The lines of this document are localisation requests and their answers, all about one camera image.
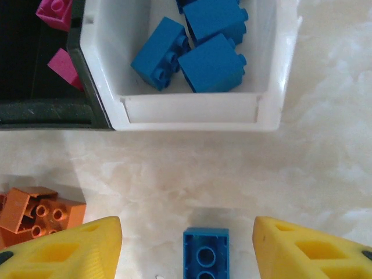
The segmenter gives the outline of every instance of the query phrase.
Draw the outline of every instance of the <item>white plastic bin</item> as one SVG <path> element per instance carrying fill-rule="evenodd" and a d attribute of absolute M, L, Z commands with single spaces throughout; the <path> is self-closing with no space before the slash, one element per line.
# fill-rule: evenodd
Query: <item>white plastic bin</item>
<path fill-rule="evenodd" d="M 233 92 L 192 93 L 182 72 L 159 92 L 130 64 L 176 0 L 85 0 L 80 47 L 115 130 L 272 131 L 280 123 L 301 19 L 297 0 L 241 0 L 249 20 L 237 46 L 248 61 Z"/>

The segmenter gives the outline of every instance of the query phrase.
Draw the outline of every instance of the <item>lego stud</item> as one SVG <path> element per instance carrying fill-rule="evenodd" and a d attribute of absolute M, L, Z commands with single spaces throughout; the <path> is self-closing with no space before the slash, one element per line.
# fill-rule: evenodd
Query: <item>lego stud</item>
<path fill-rule="evenodd" d="M 66 3 L 63 0 L 53 0 L 51 9 L 58 17 L 63 17 L 66 10 Z"/>
<path fill-rule="evenodd" d="M 176 59 L 176 60 L 172 63 L 171 68 L 172 68 L 172 72 L 173 72 L 173 73 L 178 73 L 178 71 L 179 71 L 180 68 L 181 68 L 181 66 L 180 66 L 180 64 L 179 64 L 179 62 L 178 62 L 178 59 Z"/>
<path fill-rule="evenodd" d="M 248 12 L 246 11 L 246 9 L 240 9 L 240 11 L 244 17 L 244 21 L 248 20 L 249 16 L 248 16 Z"/>
<path fill-rule="evenodd" d="M 237 45 L 235 44 L 234 40 L 233 40 L 232 38 L 229 38 L 227 41 L 228 41 L 228 43 L 232 46 L 232 48 L 235 49 L 235 47 L 236 47 Z"/>
<path fill-rule="evenodd" d="M 61 208 L 53 210 L 53 219 L 56 221 L 62 221 L 66 218 L 66 212 Z"/>
<path fill-rule="evenodd" d="M 165 78 L 165 71 L 163 69 L 157 68 L 153 72 L 153 77 L 159 81 L 162 81 Z"/>
<path fill-rule="evenodd" d="M 182 47 L 183 49 L 186 49 L 188 47 L 188 38 L 187 36 L 179 36 L 177 38 L 177 41 L 176 41 L 176 44 L 180 47 Z"/>
<path fill-rule="evenodd" d="M 31 235 L 33 236 L 33 238 L 41 237 L 44 234 L 45 234 L 45 228 L 41 226 L 34 225 L 31 229 Z"/>
<path fill-rule="evenodd" d="M 35 199 L 30 198 L 24 211 L 24 215 L 26 215 L 29 218 L 35 218 L 34 209 L 36 208 L 37 204 L 38 202 Z"/>
<path fill-rule="evenodd" d="M 243 65 L 245 66 L 246 65 L 246 59 L 245 59 L 244 55 L 239 54 L 239 58 L 240 58 L 241 62 L 243 63 Z"/>
<path fill-rule="evenodd" d="M 38 217 L 45 217 L 49 213 L 49 209 L 45 205 L 38 205 L 36 207 L 36 215 Z"/>
<path fill-rule="evenodd" d="M 197 251 L 196 259 L 202 267 L 209 268 L 216 263 L 216 254 L 210 247 L 203 246 Z"/>
<path fill-rule="evenodd" d="M 165 81 L 164 81 L 164 88 L 167 88 L 170 84 L 170 79 L 169 78 L 166 78 Z"/>
<path fill-rule="evenodd" d="M 202 271 L 198 274 L 196 279 L 215 279 L 214 275 L 209 271 Z"/>
<path fill-rule="evenodd" d="M 165 55 L 165 60 L 172 65 L 174 62 L 177 61 L 177 54 L 173 51 L 170 51 Z"/>

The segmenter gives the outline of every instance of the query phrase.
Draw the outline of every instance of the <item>table surface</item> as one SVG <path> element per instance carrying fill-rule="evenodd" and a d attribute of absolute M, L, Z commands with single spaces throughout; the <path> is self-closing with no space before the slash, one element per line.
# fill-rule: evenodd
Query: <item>table surface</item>
<path fill-rule="evenodd" d="M 85 198 L 85 221 L 120 216 L 116 278 L 182 278 L 188 226 L 229 228 L 231 278 L 259 278 L 256 216 L 372 245 L 372 2 L 299 15 L 276 133 L 1 132 L 0 183 Z"/>

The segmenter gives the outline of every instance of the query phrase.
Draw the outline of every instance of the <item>blue lego brick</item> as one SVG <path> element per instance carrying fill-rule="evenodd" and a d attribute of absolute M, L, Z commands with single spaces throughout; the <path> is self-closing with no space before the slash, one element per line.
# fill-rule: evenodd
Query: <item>blue lego brick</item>
<path fill-rule="evenodd" d="M 242 83 L 246 60 L 219 34 L 178 59 L 193 92 L 227 92 Z"/>
<path fill-rule="evenodd" d="M 178 11 L 180 12 L 180 13 L 183 13 L 184 11 L 183 11 L 183 7 L 184 6 L 186 6 L 186 5 L 188 5 L 188 4 L 191 4 L 191 3 L 193 3 L 193 2 L 195 2 L 196 0 L 176 0 L 176 2 L 177 2 L 177 7 L 178 7 Z"/>
<path fill-rule="evenodd" d="M 172 74 L 180 70 L 178 57 L 190 49 L 185 28 L 164 17 L 131 66 L 144 81 L 162 90 L 169 86 Z"/>
<path fill-rule="evenodd" d="M 183 11 L 196 46 L 219 33 L 237 45 L 243 41 L 248 13 L 235 0 L 197 0 L 184 6 Z"/>
<path fill-rule="evenodd" d="M 184 231 L 184 279 L 229 279 L 228 244 L 226 228 Z"/>

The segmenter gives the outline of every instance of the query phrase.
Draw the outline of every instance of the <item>black container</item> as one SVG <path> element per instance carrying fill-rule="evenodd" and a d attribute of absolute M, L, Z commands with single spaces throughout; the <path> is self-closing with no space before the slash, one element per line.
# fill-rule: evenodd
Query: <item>black container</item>
<path fill-rule="evenodd" d="M 40 1 L 0 0 L 0 129 L 110 129 L 98 93 L 75 89 L 47 66 L 59 48 L 66 49 L 67 39 L 71 58 L 78 59 L 85 1 L 75 0 L 80 17 L 73 12 L 69 33 L 35 15 Z M 84 59 L 79 62 L 88 73 Z M 81 81 L 85 86 L 86 77 Z"/>

